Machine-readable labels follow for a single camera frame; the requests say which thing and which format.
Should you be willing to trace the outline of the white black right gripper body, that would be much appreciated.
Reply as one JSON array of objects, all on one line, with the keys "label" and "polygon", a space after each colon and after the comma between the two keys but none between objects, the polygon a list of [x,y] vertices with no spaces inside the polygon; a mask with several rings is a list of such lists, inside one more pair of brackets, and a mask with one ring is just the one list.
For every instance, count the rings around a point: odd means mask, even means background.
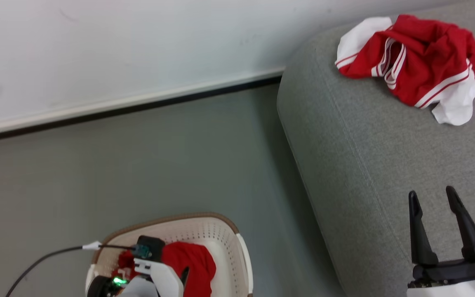
[{"label": "white black right gripper body", "polygon": [[475,260],[416,265],[407,297],[475,297]]}]

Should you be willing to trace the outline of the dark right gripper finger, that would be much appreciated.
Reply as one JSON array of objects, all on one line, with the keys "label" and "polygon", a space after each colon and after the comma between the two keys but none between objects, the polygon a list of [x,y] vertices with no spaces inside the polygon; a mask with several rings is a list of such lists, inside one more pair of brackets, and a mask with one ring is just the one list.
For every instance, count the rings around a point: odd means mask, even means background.
[{"label": "dark right gripper finger", "polygon": [[422,266],[434,266],[439,263],[437,254],[431,249],[424,224],[423,211],[415,191],[408,195],[409,227],[412,263]]},{"label": "dark right gripper finger", "polygon": [[463,247],[462,256],[466,260],[475,260],[475,222],[452,186],[446,187],[447,200],[456,216]]}]

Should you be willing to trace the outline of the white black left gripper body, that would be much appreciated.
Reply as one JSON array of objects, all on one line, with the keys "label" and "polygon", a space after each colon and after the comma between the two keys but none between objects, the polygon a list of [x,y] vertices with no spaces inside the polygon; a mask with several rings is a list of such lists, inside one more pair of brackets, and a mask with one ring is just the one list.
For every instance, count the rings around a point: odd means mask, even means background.
[{"label": "white black left gripper body", "polygon": [[134,258],[135,297],[183,297],[184,286],[175,271],[161,262]]}]

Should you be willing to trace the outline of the red cloth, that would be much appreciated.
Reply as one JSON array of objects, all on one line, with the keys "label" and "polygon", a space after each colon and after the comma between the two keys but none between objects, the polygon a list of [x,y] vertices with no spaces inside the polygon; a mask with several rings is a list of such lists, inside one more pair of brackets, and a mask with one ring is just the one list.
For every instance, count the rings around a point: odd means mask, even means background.
[{"label": "red cloth", "polygon": [[[124,284],[139,275],[134,270],[132,250],[133,246],[119,256],[117,271],[112,276],[117,283]],[[216,265],[205,246],[182,241],[166,244],[161,263],[172,267],[177,274],[190,267],[183,297],[211,297],[211,281],[216,274]]]}]

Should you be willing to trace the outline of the red white trimmed garment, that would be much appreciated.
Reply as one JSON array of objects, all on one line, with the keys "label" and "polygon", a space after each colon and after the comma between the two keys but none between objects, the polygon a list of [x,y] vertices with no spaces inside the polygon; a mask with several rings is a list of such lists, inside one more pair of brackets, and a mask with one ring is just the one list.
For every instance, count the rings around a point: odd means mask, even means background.
[{"label": "red white trimmed garment", "polygon": [[341,37],[335,65],[351,79],[384,79],[405,105],[431,107],[439,124],[473,116],[475,37],[456,24],[409,14],[364,19]]}]

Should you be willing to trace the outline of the grey fabric sofa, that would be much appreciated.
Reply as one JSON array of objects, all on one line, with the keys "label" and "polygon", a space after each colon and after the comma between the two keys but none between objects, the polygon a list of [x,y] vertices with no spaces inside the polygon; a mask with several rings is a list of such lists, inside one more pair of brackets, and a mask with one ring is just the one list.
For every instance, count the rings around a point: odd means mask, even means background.
[{"label": "grey fabric sofa", "polygon": [[[414,12],[475,36],[475,0]],[[395,99],[381,79],[352,80],[334,61],[354,23],[314,35],[289,61],[277,108],[332,265],[347,297],[405,297],[412,280],[408,194],[417,193],[439,260],[461,258],[445,188],[475,222],[471,120],[441,125]]]}]

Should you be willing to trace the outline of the white perforated laundry basket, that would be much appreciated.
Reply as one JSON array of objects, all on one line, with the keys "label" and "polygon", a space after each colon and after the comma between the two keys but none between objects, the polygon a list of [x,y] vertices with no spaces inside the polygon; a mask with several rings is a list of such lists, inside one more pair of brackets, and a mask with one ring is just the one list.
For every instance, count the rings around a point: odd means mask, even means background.
[{"label": "white perforated laundry basket", "polygon": [[112,278],[120,254],[135,245],[139,236],[160,238],[166,244],[182,241],[205,246],[216,265],[211,297],[253,297],[253,270],[247,245],[235,224],[225,216],[199,213],[157,219],[121,229],[108,235],[104,242],[96,241],[83,248],[94,251],[94,271]]}]

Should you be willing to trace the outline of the white and black baseboard strip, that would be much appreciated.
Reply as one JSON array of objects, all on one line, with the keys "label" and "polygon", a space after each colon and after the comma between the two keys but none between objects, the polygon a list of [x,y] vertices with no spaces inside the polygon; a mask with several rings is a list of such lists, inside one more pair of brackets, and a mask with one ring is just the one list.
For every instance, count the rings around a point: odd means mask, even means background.
[{"label": "white and black baseboard strip", "polygon": [[0,140],[279,83],[284,66],[207,83],[86,104],[0,122]]}]

